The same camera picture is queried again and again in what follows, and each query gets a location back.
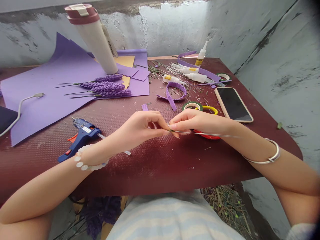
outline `bracelet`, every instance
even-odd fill
[[[276,148],[277,148],[276,154],[275,154],[273,157],[268,158],[268,161],[265,161],[265,162],[257,162],[257,161],[252,161],[252,160],[246,158],[246,157],[243,156],[243,155],[242,155],[242,156],[243,156],[247,161],[252,162],[252,163],[257,163],[257,164],[268,164],[268,163],[272,163],[272,162],[274,162],[275,160],[277,160],[277,159],[280,157],[280,148],[279,148],[279,145],[278,145],[275,141],[272,141],[272,140],[270,140],[270,139],[268,139],[268,138],[265,138],[265,139],[268,140],[269,142],[272,142],[272,143],[276,146]]]
[[[105,167],[105,166],[108,164],[109,160],[110,160],[110,159],[108,159],[106,162],[104,162],[104,163],[102,163],[102,164],[100,164],[100,165],[96,165],[96,166],[88,166],[88,165],[84,165],[83,162],[80,162],[82,152],[83,152],[85,149],[91,147],[92,145],[93,145],[93,144],[89,144],[89,145],[83,146],[82,148],[79,148],[78,152],[75,154],[76,157],[74,158],[74,161],[75,161],[75,162],[78,162],[78,163],[76,164],[76,166],[77,166],[77,167],[81,167],[81,170],[82,170],[82,171],[85,171],[85,170],[87,170],[87,169],[89,169],[89,170],[91,170],[91,171],[99,170],[99,169]]]

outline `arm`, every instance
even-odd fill
[[[177,131],[191,128],[204,133],[239,136],[222,139],[253,161],[266,161],[276,152],[274,144],[241,123],[193,109],[186,109],[173,118],[170,128]],[[274,186],[291,225],[317,221],[320,179],[305,162],[281,149],[281,156],[274,163],[250,164]]]
[[[148,139],[169,134],[168,129],[159,112],[136,112],[113,134],[86,149],[81,161],[87,165],[99,165]],[[44,239],[48,231],[39,226],[42,224],[48,229],[50,224],[42,221],[43,218],[92,173],[77,168],[72,157],[22,186],[0,209],[0,239],[8,239],[9,236],[14,239],[11,237],[12,231],[16,234],[15,239],[21,239],[24,235],[30,239]]]

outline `hand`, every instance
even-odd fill
[[[185,109],[170,121],[170,129],[182,132],[195,129],[203,133],[226,134],[230,124],[233,122],[229,118],[218,115],[194,109]]]
[[[143,142],[170,134],[166,121],[158,111],[139,111],[114,133],[84,151],[89,165],[99,165],[115,154],[130,150]]]

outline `concrete wall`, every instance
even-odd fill
[[[304,161],[320,173],[319,12],[299,0],[270,31],[238,71],[240,81],[302,150]],[[254,207],[285,239],[289,223],[272,186],[264,178],[243,182]]]
[[[14,2],[17,0],[7,0],[0,9],[16,11],[22,6],[61,4],[61,0],[34,0],[25,5]],[[91,4],[99,11],[118,49],[147,48],[148,56],[164,56],[200,50],[209,40],[207,56],[220,57],[235,72],[293,2],[107,0]],[[0,67],[47,61],[57,31],[86,48],[68,22],[63,6],[1,13]]]

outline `striped clothing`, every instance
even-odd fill
[[[244,240],[197,190],[138,196],[128,202],[106,240]],[[295,225],[287,240],[309,239],[314,226]]]

